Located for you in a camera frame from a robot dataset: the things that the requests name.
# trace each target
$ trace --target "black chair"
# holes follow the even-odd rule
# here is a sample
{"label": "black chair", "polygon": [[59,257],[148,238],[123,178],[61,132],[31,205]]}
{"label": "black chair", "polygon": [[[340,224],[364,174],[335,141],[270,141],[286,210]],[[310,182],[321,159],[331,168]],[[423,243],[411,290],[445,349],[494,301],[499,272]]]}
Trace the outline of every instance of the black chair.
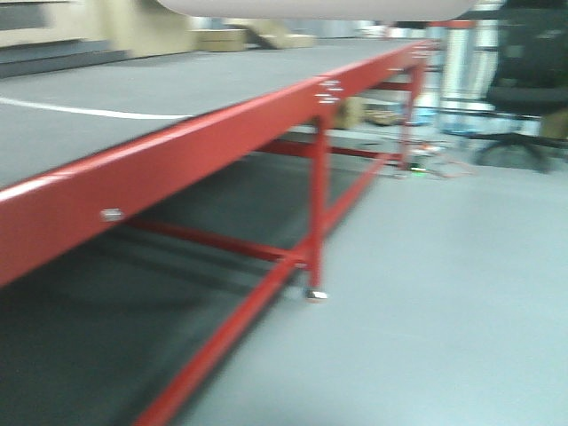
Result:
{"label": "black chair", "polygon": [[[496,113],[517,119],[543,116],[568,107],[568,8],[565,0],[508,1],[497,11],[498,60],[485,101]],[[566,148],[565,139],[526,136],[517,132],[469,138],[494,141],[477,153],[476,164],[505,161],[516,150],[531,167],[550,170],[546,148]]]}

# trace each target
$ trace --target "table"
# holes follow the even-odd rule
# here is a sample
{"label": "table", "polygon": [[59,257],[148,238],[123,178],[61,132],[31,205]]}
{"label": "table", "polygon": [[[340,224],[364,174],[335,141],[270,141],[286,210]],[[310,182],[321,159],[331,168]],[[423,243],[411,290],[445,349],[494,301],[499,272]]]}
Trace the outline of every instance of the table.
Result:
{"label": "table", "polygon": [[[0,286],[17,287],[37,267],[49,268],[118,225],[273,262],[131,419],[138,426],[166,424],[290,273],[309,273],[310,300],[327,297],[320,288],[324,235],[378,170],[394,162],[405,167],[408,139],[404,128],[397,154],[330,146],[327,130],[338,101],[374,87],[408,91],[409,117],[430,48],[428,41],[334,40],[306,50],[189,53],[0,82]],[[408,74],[408,82],[385,82],[397,74]],[[281,139],[309,120],[317,129],[312,143]],[[293,248],[138,216],[254,151],[311,160],[309,232]],[[328,205],[330,154],[370,163]]]}

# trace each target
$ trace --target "chair base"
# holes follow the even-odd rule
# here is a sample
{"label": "chair base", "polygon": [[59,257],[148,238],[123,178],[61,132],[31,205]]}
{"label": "chair base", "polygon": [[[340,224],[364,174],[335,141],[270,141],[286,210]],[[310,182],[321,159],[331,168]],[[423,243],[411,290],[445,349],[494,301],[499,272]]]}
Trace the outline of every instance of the chair base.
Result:
{"label": "chair base", "polygon": [[548,154],[540,148],[541,146],[551,148],[568,148],[568,141],[564,139],[543,138],[538,136],[527,136],[521,133],[495,133],[489,135],[469,135],[470,139],[494,140],[492,144],[477,152],[474,160],[478,165],[489,165],[492,155],[499,152],[506,153],[511,147],[521,147],[531,159],[531,169],[540,173],[548,173],[551,168]]}

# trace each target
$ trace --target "red table frame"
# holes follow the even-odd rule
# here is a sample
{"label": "red table frame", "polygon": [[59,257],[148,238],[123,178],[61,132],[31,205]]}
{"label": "red table frame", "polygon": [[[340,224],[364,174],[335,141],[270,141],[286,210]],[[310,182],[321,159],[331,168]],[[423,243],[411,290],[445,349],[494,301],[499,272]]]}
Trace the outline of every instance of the red table frame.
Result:
{"label": "red table frame", "polygon": [[[429,41],[409,42],[375,58],[179,123],[1,190],[0,286],[119,223],[274,262],[242,304],[135,421],[137,426],[166,424],[295,269],[309,272],[309,297],[325,297],[319,290],[325,234],[385,164],[406,167],[408,140],[405,126],[397,154],[330,146],[327,131],[337,103],[369,88],[408,91],[409,119],[432,47]],[[408,83],[385,83],[401,73],[410,76]],[[289,128],[309,120],[317,127],[313,143],[278,140]],[[310,229],[292,249],[135,218],[139,211],[252,151],[312,159]],[[371,162],[328,207],[330,154],[360,156]],[[115,221],[101,216],[109,209],[116,213]]]}

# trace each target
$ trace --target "white line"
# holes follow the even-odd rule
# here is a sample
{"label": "white line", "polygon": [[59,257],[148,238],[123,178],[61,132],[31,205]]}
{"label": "white line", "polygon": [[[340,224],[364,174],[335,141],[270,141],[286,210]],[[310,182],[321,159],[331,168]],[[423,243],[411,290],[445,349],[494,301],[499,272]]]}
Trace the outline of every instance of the white line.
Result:
{"label": "white line", "polygon": [[71,106],[57,106],[51,104],[40,104],[37,102],[27,102],[0,97],[0,104],[11,105],[13,107],[28,107],[35,109],[47,109],[50,111],[60,111],[61,113],[97,115],[100,117],[127,118],[131,120],[180,120],[189,118],[191,115],[160,115],[160,114],[138,114],[122,113],[120,111],[107,111],[105,109],[73,108]]}

